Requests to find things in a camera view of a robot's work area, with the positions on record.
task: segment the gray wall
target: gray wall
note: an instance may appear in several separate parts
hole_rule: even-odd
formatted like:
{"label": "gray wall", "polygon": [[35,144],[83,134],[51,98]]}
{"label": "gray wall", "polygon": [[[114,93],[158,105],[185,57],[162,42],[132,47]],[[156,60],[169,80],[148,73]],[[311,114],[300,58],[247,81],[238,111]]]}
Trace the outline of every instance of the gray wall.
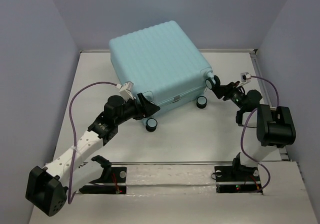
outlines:
{"label": "gray wall", "polygon": [[0,0],[0,222],[28,223],[29,171],[53,156],[79,57],[52,0]]}
{"label": "gray wall", "polygon": [[[320,220],[319,6],[320,0],[288,0],[258,51],[262,75],[275,83],[279,90],[280,103],[291,109],[297,139],[288,148],[289,155],[300,163],[318,220]],[[275,100],[272,89],[269,89],[269,93]]]}
{"label": "gray wall", "polygon": [[286,0],[53,0],[81,49],[176,20],[198,48],[258,48]]}

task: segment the ribbed suitcase surface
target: ribbed suitcase surface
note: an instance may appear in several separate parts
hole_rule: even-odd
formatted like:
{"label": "ribbed suitcase surface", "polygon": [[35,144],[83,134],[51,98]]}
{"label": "ribbed suitcase surface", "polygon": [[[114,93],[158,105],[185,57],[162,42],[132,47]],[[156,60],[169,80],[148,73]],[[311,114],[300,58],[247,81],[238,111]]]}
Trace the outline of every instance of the ribbed suitcase surface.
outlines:
{"label": "ribbed suitcase surface", "polygon": [[212,72],[174,21],[112,39],[109,46],[120,82],[133,82],[133,94],[144,93],[161,113],[199,96]]}

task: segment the purple cable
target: purple cable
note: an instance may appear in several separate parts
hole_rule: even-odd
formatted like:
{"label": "purple cable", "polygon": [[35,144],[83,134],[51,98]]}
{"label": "purple cable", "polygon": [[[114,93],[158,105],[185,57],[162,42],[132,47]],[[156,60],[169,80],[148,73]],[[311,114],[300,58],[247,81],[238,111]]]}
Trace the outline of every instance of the purple cable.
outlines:
{"label": "purple cable", "polygon": [[267,79],[265,79],[265,78],[263,78],[263,77],[251,75],[251,78],[256,78],[256,79],[264,80],[264,81],[266,81],[266,82],[268,82],[269,84],[272,85],[272,87],[274,88],[275,94],[276,94],[276,96],[277,96],[277,97],[276,97],[276,98],[277,98],[277,99],[276,99],[276,106],[278,107],[279,104],[280,104],[280,101],[279,101],[279,93],[278,93],[278,90],[277,90],[276,86],[275,86],[270,80],[267,80]]}
{"label": "purple cable", "polygon": [[[259,77],[259,76],[252,76],[251,75],[251,77],[252,78],[256,78],[256,79],[261,79],[261,80],[264,80],[264,81],[266,81],[266,82],[268,82],[269,84],[271,84],[272,85],[272,87],[274,88],[274,91],[275,91],[275,94],[276,94],[276,106],[278,107],[279,106],[279,93],[278,93],[278,90],[277,90],[277,88],[276,88],[276,86],[271,82],[271,81],[269,81],[269,80],[267,80],[267,79],[265,79],[265,78],[263,78],[263,77]],[[252,158],[251,156],[249,156],[246,152],[245,152],[245,149],[244,149],[244,133],[245,133],[245,131],[246,131],[246,128],[247,128],[247,126],[248,126],[248,123],[249,123],[249,120],[250,120],[250,118],[252,117],[252,115],[255,113],[255,111],[257,111],[257,108],[255,108],[254,110],[252,110],[251,111],[251,113],[249,114],[249,116],[248,116],[248,118],[246,119],[246,121],[245,121],[245,123],[244,123],[244,126],[243,126],[243,130],[242,130],[242,134],[241,134],[241,141],[240,141],[240,147],[241,147],[241,151],[243,152],[243,154],[247,157],[247,158],[249,158],[250,160],[252,160],[252,161],[254,161],[254,162],[256,162],[256,163],[258,163],[258,165],[260,165],[261,167],[263,167],[265,170],[266,170],[266,172],[267,172],[267,174],[268,174],[268,180],[266,181],[266,183],[265,183],[265,185],[264,186],[262,186],[260,189],[257,189],[257,190],[254,190],[254,191],[250,191],[250,192],[260,192],[260,191],[262,191],[264,188],[266,188],[266,186],[267,185],[269,185],[269,183],[270,183],[270,180],[271,180],[271,174],[270,174],[270,171],[263,165],[263,164],[261,164],[261,163],[259,163],[259,161],[258,160],[256,160],[256,159],[254,159],[254,158]]]}
{"label": "purple cable", "polygon": [[71,191],[71,187],[72,187],[72,177],[73,177],[73,170],[74,170],[74,161],[75,161],[75,157],[76,157],[76,144],[77,144],[77,139],[76,139],[76,128],[75,128],[75,126],[74,126],[74,121],[73,121],[73,118],[72,118],[72,104],[74,103],[74,100],[75,100],[75,98],[83,91],[83,90],[86,90],[87,88],[89,88],[89,87],[91,87],[91,86],[93,86],[93,85],[99,85],[99,84],[109,84],[109,85],[114,85],[114,86],[116,86],[117,84],[115,84],[115,83],[112,83],[112,82],[107,82],[107,81],[100,81],[100,82],[95,82],[95,83],[92,83],[92,84],[90,84],[90,85],[87,85],[87,86],[85,86],[85,87],[83,87],[82,89],[80,89],[73,97],[72,97],[72,99],[71,99],[71,101],[70,101],[70,104],[69,104],[69,118],[70,118],[70,123],[71,123],[71,127],[72,127],[72,132],[73,132],[73,137],[74,137],[74,139],[73,139],[73,146],[75,147],[75,149],[74,149],[74,151],[73,151],[73,153],[72,153],[72,159],[71,159],[71,164],[70,164],[70,177],[69,177],[69,191],[68,191],[68,204],[71,204],[72,203],[72,200],[73,200],[73,198],[74,198],[74,196],[75,196],[75,192],[71,195],[71,193],[72,193],[72,191]]}

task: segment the purple hose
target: purple hose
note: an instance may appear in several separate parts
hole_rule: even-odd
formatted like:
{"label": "purple hose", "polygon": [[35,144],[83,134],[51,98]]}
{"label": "purple hose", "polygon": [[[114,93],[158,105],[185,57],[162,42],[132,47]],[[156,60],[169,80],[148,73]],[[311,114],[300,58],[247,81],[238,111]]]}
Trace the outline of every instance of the purple hose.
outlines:
{"label": "purple hose", "polygon": [[[274,88],[275,94],[276,94],[276,96],[277,96],[277,97],[276,97],[276,98],[277,98],[277,99],[276,99],[276,106],[278,107],[280,101],[279,101],[279,93],[278,93],[278,90],[277,90],[276,86],[275,86],[270,80],[267,80],[267,79],[265,79],[265,78],[263,78],[263,77],[252,76],[252,75],[251,75],[251,77],[252,77],[252,78],[256,78],[256,79],[264,80],[264,81],[266,81],[266,82],[268,82],[269,84],[272,85],[272,87]],[[267,185],[269,185],[270,180],[271,180],[270,171],[269,171],[263,164],[259,163],[258,160],[256,160],[256,159],[252,158],[251,156],[249,156],[249,155],[245,152],[245,149],[244,149],[244,147],[243,147],[243,146],[244,146],[244,145],[243,145],[243,144],[244,144],[244,137],[245,137],[245,136],[244,136],[244,135],[245,135],[244,133],[245,133],[246,128],[247,128],[247,126],[248,126],[249,120],[250,120],[250,118],[252,117],[252,115],[255,113],[255,111],[257,111],[257,108],[255,108],[254,110],[251,111],[251,113],[249,114],[248,118],[246,119],[246,121],[245,121],[245,123],[244,123],[243,130],[242,130],[242,134],[241,134],[240,147],[241,147],[241,151],[243,152],[243,154],[244,154],[247,158],[249,158],[250,160],[252,160],[252,161],[254,161],[254,162],[256,162],[256,163],[258,163],[258,165],[260,165],[261,167],[263,167],[263,168],[266,170],[266,172],[267,172],[267,174],[268,174],[268,180],[266,181],[265,185],[262,186],[260,189],[254,190],[254,191],[250,191],[250,192],[260,192],[260,191],[262,191],[264,188],[266,188]]]}
{"label": "purple hose", "polygon": [[[69,118],[70,118],[70,123],[71,123],[71,127],[72,127],[72,132],[73,132],[73,146],[75,147],[75,149],[77,148],[76,144],[77,144],[77,139],[76,139],[76,128],[74,126],[74,121],[73,121],[73,118],[72,118],[72,104],[74,103],[74,100],[75,98],[83,91],[83,90],[86,90],[87,88],[93,86],[93,85],[99,85],[99,84],[109,84],[109,85],[114,85],[116,86],[117,84],[115,83],[112,83],[112,82],[107,82],[107,81],[100,81],[100,82],[95,82],[95,83],[92,83],[90,85],[87,85],[85,87],[83,87],[82,89],[80,89],[71,99],[70,101],[70,104],[69,104]],[[72,177],[73,177],[73,170],[74,170],[74,161],[75,161],[75,157],[76,157],[76,150],[74,149],[73,153],[72,153],[72,159],[71,159],[71,164],[70,164],[70,177],[69,177],[69,191],[68,191],[68,204],[71,204],[72,203],[72,200],[75,196],[75,192],[71,195],[72,191],[71,191],[71,187],[72,187]]]}

